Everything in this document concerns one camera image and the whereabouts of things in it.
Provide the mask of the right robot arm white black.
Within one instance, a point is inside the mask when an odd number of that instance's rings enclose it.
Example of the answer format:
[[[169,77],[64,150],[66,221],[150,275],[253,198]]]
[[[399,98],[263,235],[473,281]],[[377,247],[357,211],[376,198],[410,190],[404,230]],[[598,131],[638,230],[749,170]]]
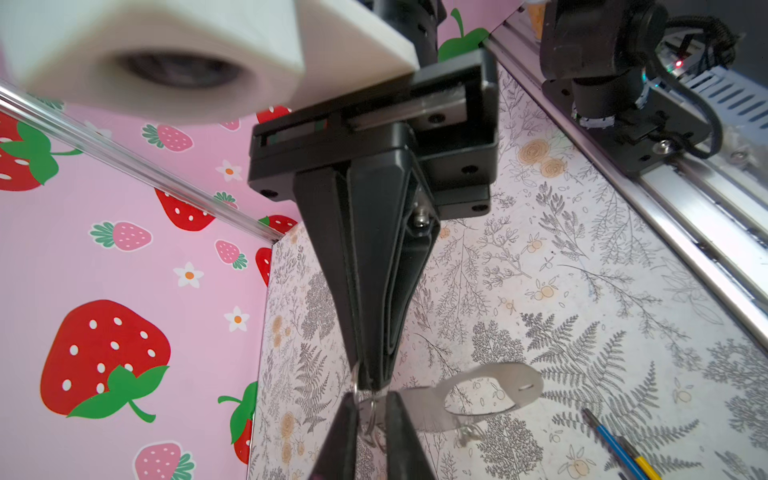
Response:
[[[485,215],[497,177],[499,86],[480,45],[436,43],[438,1],[372,1],[411,41],[419,67],[321,100],[295,101],[252,132],[249,186],[298,206],[330,288],[356,384],[392,378],[409,303],[444,220]],[[670,17],[654,1],[548,1],[539,53],[544,89],[614,165],[635,177],[664,144],[707,159],[724,129],[657,49],[667,30],[735,37],[711,17]]]

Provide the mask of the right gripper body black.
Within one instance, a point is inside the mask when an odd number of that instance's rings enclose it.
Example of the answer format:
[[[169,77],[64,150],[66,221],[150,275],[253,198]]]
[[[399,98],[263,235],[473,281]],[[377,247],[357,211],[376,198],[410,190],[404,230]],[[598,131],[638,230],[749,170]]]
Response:
[[[402,150],[440,218],[486,215],[498,172],[498,117],[496,58],[474,50],[256,125],[247,183],[273,202],[294,200],[301,172]]]

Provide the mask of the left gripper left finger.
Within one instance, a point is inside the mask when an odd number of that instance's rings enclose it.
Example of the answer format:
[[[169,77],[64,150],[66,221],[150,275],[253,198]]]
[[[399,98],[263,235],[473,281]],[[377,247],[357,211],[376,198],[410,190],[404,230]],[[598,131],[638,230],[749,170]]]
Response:
[[[351,480],[355,478],[359,410],[354,394],[346,393],[331,424],[311,480]]]

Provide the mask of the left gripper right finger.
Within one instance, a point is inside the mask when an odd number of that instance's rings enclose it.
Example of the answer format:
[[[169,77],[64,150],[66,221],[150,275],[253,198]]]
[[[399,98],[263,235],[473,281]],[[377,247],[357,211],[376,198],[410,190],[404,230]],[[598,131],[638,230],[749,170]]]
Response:
[[[389,480],[435,480],[401,395],[386,397],[385,428]]]

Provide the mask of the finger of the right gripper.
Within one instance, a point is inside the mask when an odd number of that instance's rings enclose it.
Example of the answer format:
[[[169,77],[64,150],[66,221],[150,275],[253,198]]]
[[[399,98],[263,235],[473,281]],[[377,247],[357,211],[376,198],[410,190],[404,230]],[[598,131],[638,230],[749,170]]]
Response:
[[[332,295],[348,363],[361,372],[361,313],[349,170],[348,166],[328,166],[298,173],[293,191]]]
[[[404,149],[354,161],[347,181],[359,380],[363,390],[381,390],[391,382],[438,220],[418,162]]]

